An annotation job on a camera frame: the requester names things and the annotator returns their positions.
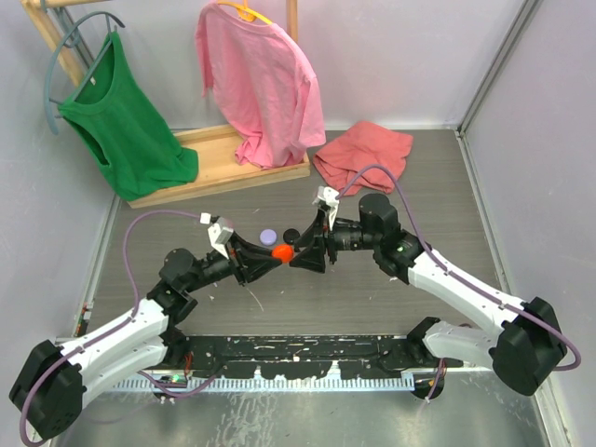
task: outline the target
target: purple disc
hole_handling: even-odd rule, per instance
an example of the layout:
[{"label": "purple disc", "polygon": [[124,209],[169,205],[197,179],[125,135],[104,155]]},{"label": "purple disc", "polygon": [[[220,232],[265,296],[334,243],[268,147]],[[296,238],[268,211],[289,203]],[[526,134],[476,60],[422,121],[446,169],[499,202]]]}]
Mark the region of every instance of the purple disc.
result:
[{"label": "purple disc", "polygon": [[261,239],[263,245],[273,245],[278,240],[278,234],[273,230],[266,229],[261,232],[259,239]]}]

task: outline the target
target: orange ball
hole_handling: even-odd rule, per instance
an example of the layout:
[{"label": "orange ball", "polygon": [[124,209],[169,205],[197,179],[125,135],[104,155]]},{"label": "orange ball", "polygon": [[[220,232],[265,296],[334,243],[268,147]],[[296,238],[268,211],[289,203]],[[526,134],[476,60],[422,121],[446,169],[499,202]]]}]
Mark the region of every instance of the orange ball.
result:
[{"label": "orange ball", "polygon": [[294,257],[294,249],[288,244],[278,245],[273,249],[271,255],[274,258],[280,259],[282,263],[287,264]]}]

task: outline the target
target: clothes hanger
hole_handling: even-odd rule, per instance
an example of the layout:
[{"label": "clothes hanger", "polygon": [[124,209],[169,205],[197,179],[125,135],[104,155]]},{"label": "clothes hanger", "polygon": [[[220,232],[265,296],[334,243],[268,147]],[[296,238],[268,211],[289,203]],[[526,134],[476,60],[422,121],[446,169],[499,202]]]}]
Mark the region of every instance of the clothes hanger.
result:
[{"label": "clothes hanger", "polygon": [[229,7],[235,7],[236,11],[238,11],[238,15],[243,20],[255,21],[256,19],[259,19],[261,21],[264,21],[267,25],[270,25],[273,23],[270,19],[265,17],[263,14],[259,14],[257,11],[250,9],[248,0],[244,0],[243,3],[244,3],[244,5],[241,5],[239,3],[234,3],[234,2],[225,2],[222,0],[218,0],[218,2],[217,2],[218,5],[226,5]]},{"label": "clothes hanger", "polygon": [[103,56],[105,55],[105,53],[107,52],[109,47],[112,46],[110,19],[114,19],[115,23],[120,28],[125,28],[124,23],[122,23],[122,21],[118,17],[116,17],[114,14],[110,14],[109,12],[103,12],[103,11],[91,12],[91,13],[87,14],[86,16],[82,17],[81,19],[79,19],[77,22],[75,22],[73,24],[73,26],[71,27],[71,29],[61,39],[60,43],[56,46],[56,49],[54,50],[54,53],[52,54],[52,57],[49,60],[49,66],[47,67],[47,71],[46,71],[46,81],[44,84],[44,109],[46,111],[46,120],[47,120],[47,124],[49,125],[49,128],[51,129],[51,131],[54,135],[58,135],[58,126],[56,125],[56,118],[61,118],[60,115],[52,114],[52,109],[51,109],[51,105],[50,105],[51,102],[54,102],[55,104],[61,104],[61,102],[59,102],[53,98],[50,98],[50,96],[49,96],[49,87],[51,84],[52,73],[54,71],[54,67],[56,66],[56,62],[58,61],[58,56],[60,55],[62,47],[66,47],[67,41],[71,38],[71,36],[73,34],[76,35],[75,33],[78,33],[78,27],[81,25],[81,23],[83,23],[87,19],[90,19],[91,17],[97,16],[97,15],[105,16],[105,23],[108,27],[108,36],[109,36],[110,40],[105,45],[105,47],[102,48],[102,51],[100,51],[100,53],[97,55],[97,58],[95,58],[95,61],[91,64],[91,66],[87,70],[85,77],[83,78],[81,83],[74,90],[74,93],[72,95],[73,101],[76,100],[76,98],[78,98],[78,95],[80,95],[81,91],[83,91],[83,88],[85,87],[87,82],[89,82],[89,80],[93,76],[93,73],[95,72],[98,65],[100,64],[100,61],[102,60]]}]

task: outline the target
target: green shirt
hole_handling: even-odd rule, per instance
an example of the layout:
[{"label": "green shirt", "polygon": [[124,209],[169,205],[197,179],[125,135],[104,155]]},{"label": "green shirt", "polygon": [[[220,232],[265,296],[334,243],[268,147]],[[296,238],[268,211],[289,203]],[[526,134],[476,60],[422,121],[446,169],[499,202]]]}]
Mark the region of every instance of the green shirt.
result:
[{"label": "green shirt", "polygon": [[132,77],[118,33],[93,77],[58,110],[81,136],[107,182],[125,200],[192,182],[195,151],[180,146]]}]

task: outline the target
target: clothing rack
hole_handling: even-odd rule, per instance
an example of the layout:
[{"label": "clothing rack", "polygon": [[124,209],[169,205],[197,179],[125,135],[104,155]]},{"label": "clothing rack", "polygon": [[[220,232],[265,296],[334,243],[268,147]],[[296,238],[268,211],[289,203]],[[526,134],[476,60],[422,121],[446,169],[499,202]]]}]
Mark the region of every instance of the clothing rack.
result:
[{"label": "clothing rack", "polygon": [[[20,0],[20,3],[53,52],[68,31],[68,27],[73,24],[67,7],[103,1],[107,0]],[[297,42],[298,0],[286,0],[286,9],[287,32]],[[54,20],[49,16],[49,12],[55,15]],[[63,47],[60,51],[58,62],[73,85],[78,87],[89,67],[89,52],[82,36],[78,32],[76,37],[75,34],[73,36],[69,46]],[[149,196],[130,201],[132,208],[159,205],[310,175],[310,160],[307,155],[301,163],[282,168],[259,169],[249,163],[239,165],[236,162],[235,151],[242,143],[242,137],[230,125],[188,130],[175,133],[174,136],[184,147],[198,152],[200,167],[196,180],[181,186],[164,188]]]}]

